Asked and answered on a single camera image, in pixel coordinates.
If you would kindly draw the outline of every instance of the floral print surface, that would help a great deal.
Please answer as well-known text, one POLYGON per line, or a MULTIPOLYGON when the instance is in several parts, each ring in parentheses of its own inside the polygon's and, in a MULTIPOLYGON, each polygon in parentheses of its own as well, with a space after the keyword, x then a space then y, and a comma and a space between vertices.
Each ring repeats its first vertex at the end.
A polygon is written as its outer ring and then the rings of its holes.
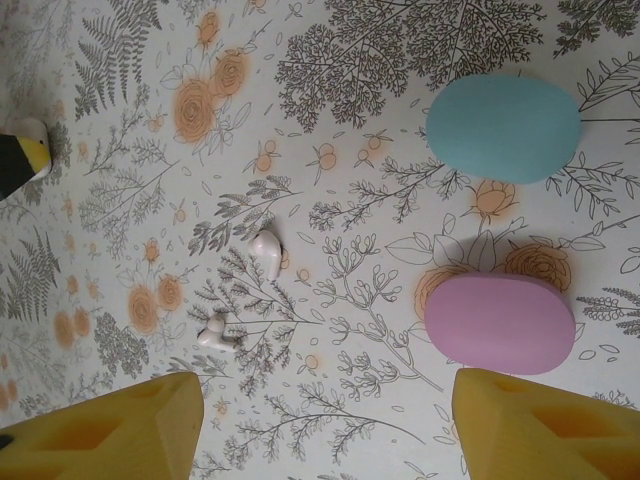
POLYGON ((0 128, 40 117, 54 165, 0 202, 0 426, 188 371, 193 479, 468 478, 462 365, 423 320, 475 272, 571 305, 573 351, 532 380, 637 408, 636 4, 5 1, 0 128), (576 100, 582 141, 542 182, 429 148, 438 92, 490 72, 576 100), (197 344, 212 315, 235 352, 197 344))

